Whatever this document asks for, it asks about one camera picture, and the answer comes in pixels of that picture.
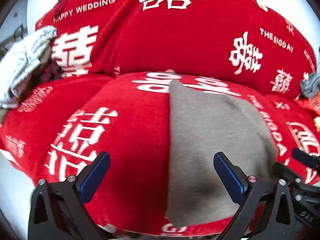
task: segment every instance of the bolt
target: bolt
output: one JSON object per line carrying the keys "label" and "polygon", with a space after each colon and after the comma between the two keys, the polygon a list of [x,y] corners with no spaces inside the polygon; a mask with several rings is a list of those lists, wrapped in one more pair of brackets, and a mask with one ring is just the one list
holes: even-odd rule
{"label": "bolt", "polygon": [[254,183],[254,182],[257,181],[257,178],[256,178],[255,176],[249,176],[249,177],[248,177],[248,181]]}
{"label": "bolt", "polygon": [[283,179],[279,180],[280,185],[284,186],[286,184],[286,182]]}
{"label": "bolt", "polygon": [[41,180],[39,180],[39,182],[38,182],[39,185],[43,185],[44,183],[45,183],[45,179],[41,179]]}
{"label": "bolt", "polygon": [[300,201],[302,199],[301,195],[296,195],[295,196],[296,201]]}
{"label": "bolt", "polygon": [[75,175],[71,175],[68,177],[68,181],[69,182],[74,182],[76,180],[76,176]]}

